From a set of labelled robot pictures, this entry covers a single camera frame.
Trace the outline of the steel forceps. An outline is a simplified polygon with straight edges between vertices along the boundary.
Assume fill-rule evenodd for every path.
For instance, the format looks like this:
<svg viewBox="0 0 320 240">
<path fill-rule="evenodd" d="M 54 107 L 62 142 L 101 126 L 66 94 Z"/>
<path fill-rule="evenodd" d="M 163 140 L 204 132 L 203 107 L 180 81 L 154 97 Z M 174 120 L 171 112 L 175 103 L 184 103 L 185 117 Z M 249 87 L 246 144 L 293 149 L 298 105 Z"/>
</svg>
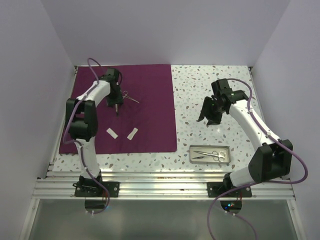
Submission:
<svg viewBox="0 0 320 240">
<path fill-rule="evenodd" d="M 130 97 L 128 91 L 126 91 L 126 90 L 122 92 L 122 98 L 123 98 L 123 99 L 129 99 L 129 100 L 131 100 L 131 101 L 133 101 L 133 102 L 135 102 L 135 103 L 138 103 L 138 104 L 140 103 L 140 102 L 137 101 L 136 99 Z"/>
</svg>

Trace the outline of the steel scissors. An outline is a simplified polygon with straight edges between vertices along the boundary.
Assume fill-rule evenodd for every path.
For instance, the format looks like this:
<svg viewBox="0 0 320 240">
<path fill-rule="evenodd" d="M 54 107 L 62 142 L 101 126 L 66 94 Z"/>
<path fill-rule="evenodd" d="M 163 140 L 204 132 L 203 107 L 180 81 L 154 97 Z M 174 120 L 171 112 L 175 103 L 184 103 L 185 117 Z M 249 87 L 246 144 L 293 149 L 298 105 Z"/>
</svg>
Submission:
<svg viewBox="0 0 320 240">
<path fill-rule="evenodd" d="M 204 151 L 194 151 L 197 154 L 205 155 L 205 156 L 212 156 L 212 157 L 217 157 L 217 158 L 225 158 L 226 155 L 223 151 L 220 151 L 219 153 L 217 152 L 204 152 Z"/>
<path fill-rule="evenodd" d="M 213 158 L 215 161 L 218 161 L 218 162 L 224 162 L 225 161 L 225 158 L 208 156 L 208 155 L 202 155 L 202 156 L 193 157 L 193 159 L 205 159 L 205 158 Z"/>
</svg>

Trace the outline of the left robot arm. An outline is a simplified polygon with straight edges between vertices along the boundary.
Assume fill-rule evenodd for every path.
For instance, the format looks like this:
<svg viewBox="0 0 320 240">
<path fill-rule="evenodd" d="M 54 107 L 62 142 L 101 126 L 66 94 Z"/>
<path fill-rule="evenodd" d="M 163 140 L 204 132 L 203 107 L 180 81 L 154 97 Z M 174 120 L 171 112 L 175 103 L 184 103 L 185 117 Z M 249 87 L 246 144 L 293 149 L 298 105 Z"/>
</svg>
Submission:
<svg viewBox="0 0 320 240">
<path fill-rule="evenodd" d="M 121 81 L 122 73 L 116 68 L 108 68 L 93 82 L 92 86 L 77 98 L 66 101 L 64 144 L 74 143 L 81 162 L 81 174 L 75 186 L 86 187 L 92 196 L 103 193 L 104 184 L 95 149 L 95 137 L 98 133 L 97 106 L 103 101 L 119 115 L 124 103 Z"/>
</svg>

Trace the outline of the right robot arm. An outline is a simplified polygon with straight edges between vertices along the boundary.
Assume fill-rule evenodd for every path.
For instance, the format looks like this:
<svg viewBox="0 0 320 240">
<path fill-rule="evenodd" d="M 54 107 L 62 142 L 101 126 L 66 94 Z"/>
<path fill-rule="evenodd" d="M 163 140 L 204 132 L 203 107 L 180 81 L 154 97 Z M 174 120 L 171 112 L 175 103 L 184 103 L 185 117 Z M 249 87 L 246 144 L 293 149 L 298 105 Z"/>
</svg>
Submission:
<svg viewBox="0 0 320 240">
<path fill-rule="evenodd" d="M 208 126 L 219 125 L 224 114 L 230 115 L 248 136 L 255 151 L 249 164 L 227 173 L 222 182 L 223 192 L 235 196 L 241 186 L 280 178 L 290 172 L 293 145 L 270 130 L 251 105 L 252 94 L 233 90 L 229 79 L 211 84 L 213 95 L 204 98 L 198 121 L 207 120 Z"/>
</svg>

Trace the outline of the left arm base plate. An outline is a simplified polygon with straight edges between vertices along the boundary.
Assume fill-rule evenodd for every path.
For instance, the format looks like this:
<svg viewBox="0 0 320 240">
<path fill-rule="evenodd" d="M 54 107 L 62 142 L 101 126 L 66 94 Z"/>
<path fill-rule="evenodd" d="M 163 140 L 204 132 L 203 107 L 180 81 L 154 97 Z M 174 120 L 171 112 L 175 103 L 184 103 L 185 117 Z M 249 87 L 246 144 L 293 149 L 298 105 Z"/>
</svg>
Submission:
<svg viewBox="0 0 320 240">
<path fill-rule="evenodd" d="M 108 190 L 110 198 L 117 198 L 120 191 L 120 183 L 116 181 L 102 182 L 102 185 Z M 74 196 L 81 198 L 106 197 L 106 192 L 101 186 L 81 186 L 78 182 L 72 184 L 75 187 Z"/>
</svg>

